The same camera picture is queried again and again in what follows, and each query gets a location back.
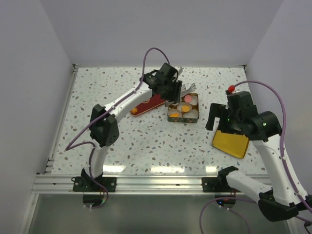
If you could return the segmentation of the metal serving tongs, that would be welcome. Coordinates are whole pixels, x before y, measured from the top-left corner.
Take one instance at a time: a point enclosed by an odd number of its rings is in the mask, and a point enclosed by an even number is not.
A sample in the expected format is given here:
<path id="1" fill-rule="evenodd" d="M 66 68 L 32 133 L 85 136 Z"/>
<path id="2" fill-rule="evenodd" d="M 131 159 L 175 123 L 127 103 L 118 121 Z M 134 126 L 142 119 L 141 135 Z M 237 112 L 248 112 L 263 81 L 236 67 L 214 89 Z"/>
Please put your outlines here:
<path id="1" fill-rule="evenodd" d="M 165 104 L 165 107 L 169 107 L 170 105 L 173 105 L 173 106 L 176 106 L 178 104 L 180 104 L 182 102 L 182 98 L 190 93 L 193 93 L 194 91 L 196 90 L 196 85 L 195 83 L 192 83 L 190 85 L 189 88 L 186 88 L 185 84 L 182 85 L 181 87 L 181 92 L 180 92 L 180 96 L 179 96 L 179 100 L 177 102 L 169 102 L 169 101 L 166 101 L 164 104 Z"/>

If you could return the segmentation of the pink round cookie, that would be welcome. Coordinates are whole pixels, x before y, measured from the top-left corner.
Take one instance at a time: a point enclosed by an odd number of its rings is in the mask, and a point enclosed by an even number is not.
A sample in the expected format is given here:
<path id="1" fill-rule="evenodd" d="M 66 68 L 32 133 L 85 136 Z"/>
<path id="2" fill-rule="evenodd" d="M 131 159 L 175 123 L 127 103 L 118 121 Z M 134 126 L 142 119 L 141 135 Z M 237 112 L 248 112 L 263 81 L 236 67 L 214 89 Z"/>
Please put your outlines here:
<path id="1" fill-rule="evenodd" d="M 184 101 L 190 103 L 192 101 L 192 97 L 190 95 L 186 95 L 184 97 Z"/>

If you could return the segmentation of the round tan biscuit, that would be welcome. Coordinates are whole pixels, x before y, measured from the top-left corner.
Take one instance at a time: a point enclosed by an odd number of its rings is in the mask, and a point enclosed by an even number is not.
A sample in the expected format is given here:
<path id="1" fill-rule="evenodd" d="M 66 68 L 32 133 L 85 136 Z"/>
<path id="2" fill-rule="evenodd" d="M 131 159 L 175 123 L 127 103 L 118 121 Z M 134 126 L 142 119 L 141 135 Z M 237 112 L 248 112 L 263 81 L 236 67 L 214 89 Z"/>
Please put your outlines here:
<path id="1" fill-rule="evenodd" d="M 181 110 L 183 111 L 183 112 L 189 112 L 190 111 L 190 107 L 189 106 L 187 106 L 187 105 L 183 105 L 182 107 L 181 107 Z"/>

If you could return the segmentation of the gold cookie tin box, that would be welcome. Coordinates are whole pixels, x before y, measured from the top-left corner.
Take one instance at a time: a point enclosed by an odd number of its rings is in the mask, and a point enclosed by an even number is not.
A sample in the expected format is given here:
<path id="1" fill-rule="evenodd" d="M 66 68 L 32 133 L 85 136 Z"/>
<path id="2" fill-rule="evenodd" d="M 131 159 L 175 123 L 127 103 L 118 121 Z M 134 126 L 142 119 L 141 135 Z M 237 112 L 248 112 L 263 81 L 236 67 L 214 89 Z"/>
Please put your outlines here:
<path id="1" fill-rule="evenodd" d="M 197 123 L 199 120 L 198 94 L 187 94 L 180 103 L 169 105 L 167 120 L 173 123 Z"/>

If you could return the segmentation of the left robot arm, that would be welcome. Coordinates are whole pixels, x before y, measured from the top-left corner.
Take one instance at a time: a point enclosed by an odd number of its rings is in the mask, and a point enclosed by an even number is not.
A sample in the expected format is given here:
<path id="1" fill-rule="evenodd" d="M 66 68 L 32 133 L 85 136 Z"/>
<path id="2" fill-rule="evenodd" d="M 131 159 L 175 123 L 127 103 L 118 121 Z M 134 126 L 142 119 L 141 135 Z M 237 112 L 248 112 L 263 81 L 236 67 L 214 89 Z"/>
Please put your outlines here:
<path id="1" fill-rule="evenodd" d="M 135 107 L 154 95 L 168 102 L 177 102 L 181 97 L 182 81 L 178 76 L 183 72 L 182 67 L 172 67 L 164 63 L 160 69 L 144 73 L 134 88 L 112 101 L 101 106 L 93 107 L 88 129 L 93 149 L 85 169 L 88 175 L 84 186 L 94 192 L 101 187 L 103 164 L 109 147 L 119 137 L 119 122 Z"/>

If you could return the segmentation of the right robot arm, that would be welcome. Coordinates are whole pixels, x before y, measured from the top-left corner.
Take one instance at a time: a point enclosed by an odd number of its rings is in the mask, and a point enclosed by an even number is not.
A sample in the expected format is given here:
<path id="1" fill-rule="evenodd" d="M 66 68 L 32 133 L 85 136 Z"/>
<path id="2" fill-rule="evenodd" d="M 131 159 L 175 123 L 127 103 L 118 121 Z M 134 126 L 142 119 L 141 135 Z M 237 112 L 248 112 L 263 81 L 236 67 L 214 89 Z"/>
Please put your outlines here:
<path id="1" fill-rule="evenodd" d="M 216 192 L 236 189 L 259 206 L 271 222 L 291 219 L 312 206 L 312 197 L 299 182 L 292 164 L 281 143 L 282 127 L 270 111 L 259 113 L 251 94 L 242 91 L 227 95 L 226 105 L 212 103 L 206 129 L 211 131 L 215 118 L 218 130 L 230 135 L 246 136 L 259 152 L 271 185 L 260 183 L 243 174 L 235 166 L 218 172 L 211 185 Z"/>

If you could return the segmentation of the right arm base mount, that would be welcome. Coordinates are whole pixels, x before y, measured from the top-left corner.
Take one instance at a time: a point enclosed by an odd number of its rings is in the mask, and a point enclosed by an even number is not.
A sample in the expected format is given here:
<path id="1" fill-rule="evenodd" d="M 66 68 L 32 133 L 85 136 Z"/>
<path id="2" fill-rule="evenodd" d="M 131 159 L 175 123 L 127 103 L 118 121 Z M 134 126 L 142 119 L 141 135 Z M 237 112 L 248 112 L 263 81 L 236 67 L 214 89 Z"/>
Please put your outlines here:
<path id="1" fill-rule="evenodd" d="M 235 166 L 230 166 L 220 170 L 216 177 L 207 176 L 201 178 L 202 190 L 204 193 L 225 193 L 231 192 L 234 188 L 230 187 L 226 176 L 230 173 L 238 171 Z"/>

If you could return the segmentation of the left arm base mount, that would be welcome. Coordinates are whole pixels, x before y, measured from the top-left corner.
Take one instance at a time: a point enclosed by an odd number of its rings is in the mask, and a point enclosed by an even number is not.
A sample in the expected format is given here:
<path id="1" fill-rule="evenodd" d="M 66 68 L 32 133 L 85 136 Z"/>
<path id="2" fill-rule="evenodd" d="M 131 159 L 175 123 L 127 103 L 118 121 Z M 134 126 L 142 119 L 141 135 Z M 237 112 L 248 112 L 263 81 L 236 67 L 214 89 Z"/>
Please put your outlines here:
<path id="1" fill-rule="evenodd" d="M 71 181 L 74 183 L 74 192 L 103 192 L 103 187 L 108 192 L 115 192 L 117 186 L 116 177 L 98 177 L 95 179 L 97 183 L 94 183 L 91 179 L 86 180 L 80 176 L 72 177 Z"/>

